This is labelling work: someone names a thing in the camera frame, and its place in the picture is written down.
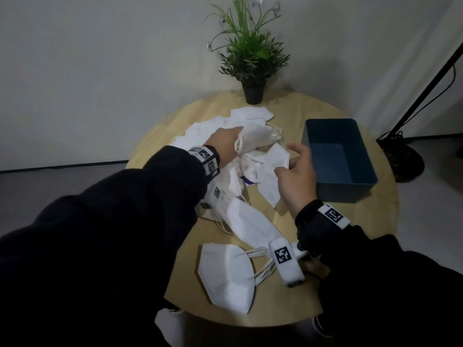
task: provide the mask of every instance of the table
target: table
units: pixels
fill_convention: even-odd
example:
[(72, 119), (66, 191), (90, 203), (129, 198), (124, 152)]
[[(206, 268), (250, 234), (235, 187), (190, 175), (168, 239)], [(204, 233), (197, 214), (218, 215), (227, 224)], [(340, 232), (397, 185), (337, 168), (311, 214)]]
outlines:
[[(156, 125), (142, 139), (127, 168), (142, 168), (160, 148), (171, 143), (174, 137), (183, 135), (194, 122), (205, 121), (217, 115), (230, 116), (231, 109), (247, 105), (242, 91), (219, 93), (186, 105), (170, 115), (165, 122)], [(307, 119), (346, 117), (337, 108), (320, 100), (286, 91), (266, 91), (260, 106), (267, 107), (275, 114), (269, 123), (283, 128), (284, 143), (301, 141)], [(370, 238), (394, 234), (399, 208), (394, 176), (375, 140), (361, 127), (360, 131), (379, 182), (371, 189), (371, 195), (360, 202), (333, 205), (353, 224), (362, 226)], [(296, 241), (296, 227), (284, 204), (280, 202), (274, 210), (260, 195), (256, 185), (248, 186), (247, 190), (251, 205), (263, 212), (289, 242)], [(248, 315), (231, 313), (212, 305), (197, 274), (200, 246), (209, 242), (232, 243), (245, 250), (251, 249), (234, 235), (221, 232), (213, 221), (200, 218), (177, 253), (165, 294), (165, 298), (173, 304), (211, 321), (248, 327), (291, 324), (322, 312), (317, 296), (319, 282), (316, 278), (308, 277), (303, 285), (289, 289), (282, 283), (278, 272), (256, 288)], [(261, 268), (266, 260), (267, 257), (253, 259), (255, 268)], [(312, 269), (325, 271), (327, 268), (316, 266)]]

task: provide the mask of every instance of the person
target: person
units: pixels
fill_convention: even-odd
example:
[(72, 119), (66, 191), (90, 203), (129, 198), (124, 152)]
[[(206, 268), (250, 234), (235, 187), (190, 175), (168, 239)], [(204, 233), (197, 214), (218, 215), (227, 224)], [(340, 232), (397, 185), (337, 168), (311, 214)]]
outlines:
[[(205, 143), (219, 167), (237, 156), (240, 130), (219, 129)], [(317, 243), (321, 262), (331, 269), (319, 288), (329, 324), (319, 326), (322, 332), (329, 330), (340, 345), (455, 335), (462, 276), (403, 251), (393, 235), (370, 240), (358, 225), (329, 236), (304, 232), (300, 224), (310, 222), (322, 203), (310, 149), (287, 147), (299, 157), (289, 169), (275, 169), (281, 198), (301, 245)], [(62, 197), (31, 225), (3, 236), (2, 343), (9, 337), (16, 343), (165, 343), (154, 319), (210, 180), (196, 152), (165, 146), (142, 169), (120, 171), (80, 195)]]

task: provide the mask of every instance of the plant pot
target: plant pot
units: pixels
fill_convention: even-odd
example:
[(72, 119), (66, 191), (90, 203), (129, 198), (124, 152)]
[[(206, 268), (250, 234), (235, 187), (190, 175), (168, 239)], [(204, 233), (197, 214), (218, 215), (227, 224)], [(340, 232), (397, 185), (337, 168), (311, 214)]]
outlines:
[(245, 87), (244, 84), (241, 85), (245, 92), (246, 102), (248, 104), (259, 104), (262, 102), (265, 84), (258, 87)]

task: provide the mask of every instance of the floor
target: floor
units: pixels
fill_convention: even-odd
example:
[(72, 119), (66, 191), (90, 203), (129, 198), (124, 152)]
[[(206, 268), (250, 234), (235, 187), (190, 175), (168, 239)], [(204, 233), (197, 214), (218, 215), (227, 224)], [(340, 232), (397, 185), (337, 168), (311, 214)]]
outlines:
[[(454, 157), (463, 140), (412, 144), (426, 169), (416, 180), (398, 184), (398, 239), (404, 249), (431, 257), (463, 273), (463, 160)], [(54, 199), (83, 191), (124, 165), (0, 174), (0, 235), (31, 223)], [(332, 346), (316, 335), (310, 321), (273, 328), (237, 328), (188, 315), (159, 312), (156, 323), (172, 346), (255, 346), (275, 341)]]

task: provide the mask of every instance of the black baseboard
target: black baseboard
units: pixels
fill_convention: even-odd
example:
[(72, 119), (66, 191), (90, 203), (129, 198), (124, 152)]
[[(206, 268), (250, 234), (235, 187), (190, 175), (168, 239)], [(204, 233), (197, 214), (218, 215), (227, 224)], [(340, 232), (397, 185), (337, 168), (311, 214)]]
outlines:
[(51, 166), (51, 167), (0, 170), (0, 174), (19, 173), (19, 172), (33, 172), (35, 170), (43, 170), (43, 169), (64, 169), (64, 168), (74, 168), (74, 167), (91, 167), (91, 166), (104, 166), (104, 165), (107, 165), (107, 164), (122, 164), (122, 163), (127, 164), (127, 162), (128, 162), (128, 160), (114, 160), (112, 162), (80, 163), (80, 164), (66, 164), (64, 166)]
[(435, 139), (448, 139), (455, 137), (463, 137), (463, 133), (447, 133), (442, 135), (428, 135), (428, 136), (412, 136), (404, 137), (404, 140), (418, 141), (418, 140), (435, 140)]

